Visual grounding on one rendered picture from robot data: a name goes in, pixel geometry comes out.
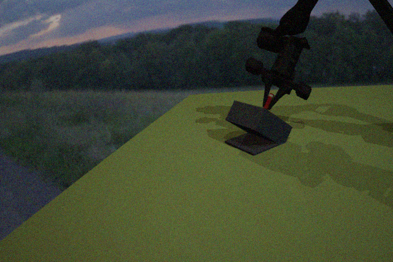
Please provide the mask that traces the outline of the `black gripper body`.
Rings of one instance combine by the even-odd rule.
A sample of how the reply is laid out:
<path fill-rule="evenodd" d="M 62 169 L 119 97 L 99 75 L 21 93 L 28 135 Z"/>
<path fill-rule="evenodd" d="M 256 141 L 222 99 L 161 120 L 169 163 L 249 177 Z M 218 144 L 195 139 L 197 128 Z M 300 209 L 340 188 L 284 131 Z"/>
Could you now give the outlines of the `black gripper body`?
<path fill-rule="evenodd" d="M 307 100 L 311 93 L 311 87 L 303 82 L 299 82 L 299 84 L 297 84 L 290 80 L 297 62 L 298 60 L 296 57 L 290 53 L 279 51 L 278 57 L 276 58 L 276 61 L 274 62 L 271 70 L 264 68 L 263 62 L 258 61 L 252 57 L 248 58 L 245 68 L 247 72 L 250 72 L 254 75 L 265 75 L 271 78 L 272 81 L 275 80 L 291 88 L 291 91 L 292 89 L 295 90 L 297 96 Z"/>

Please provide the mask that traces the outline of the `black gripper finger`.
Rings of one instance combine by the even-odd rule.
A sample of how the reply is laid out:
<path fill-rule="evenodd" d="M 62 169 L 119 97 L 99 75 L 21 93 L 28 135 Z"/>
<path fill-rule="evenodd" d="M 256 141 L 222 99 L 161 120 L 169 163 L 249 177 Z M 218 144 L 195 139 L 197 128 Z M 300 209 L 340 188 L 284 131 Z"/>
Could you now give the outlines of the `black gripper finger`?
<path fill-rule="evenodd" d="M 291 92 L 291 88 L 285 86 L 285 85 L 281 85 L 277 94 L 274 96 L 270 106 L 269 106 L 269 110 L 277 103 L 277 101 L 283 97 L 285 94 L 290 94 Z"/>
<path fill-rule="evenodd" d="M 265 92 L 264 92 L 264 97 L 263 97 L 263 106 L 264 106 L 267 99 L 268 99 L 268 94 L 271 89 L 272 79 L 265 76 L 265 75 L 262 75 L 262 81 L 265 82 Z"/>

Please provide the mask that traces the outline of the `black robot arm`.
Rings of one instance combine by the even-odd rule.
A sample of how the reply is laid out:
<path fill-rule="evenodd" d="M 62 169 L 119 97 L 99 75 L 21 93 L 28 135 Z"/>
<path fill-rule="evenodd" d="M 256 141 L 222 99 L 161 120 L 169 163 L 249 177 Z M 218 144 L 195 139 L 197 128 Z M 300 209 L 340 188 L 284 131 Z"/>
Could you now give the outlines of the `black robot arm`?
<path fill-rule="evenodd" d="M 369 0 L 379 13 L 382 20 L 393 34 L 393 8 L 387 0 Z M 297 38 L 294 35 L 301 34 L 306 30 L 310 19 L 310 13 L 318 0 L 298 0 L 296 5 L 281 17 L 276 29 L 262 27 L 257 38 L 257 46 L 263 50 L 279 53 L 290 53 L 296 59 L 303 50 L 310 49 L 306 37 Z M 288 35 L 290 37 L 286 37 Z"/>

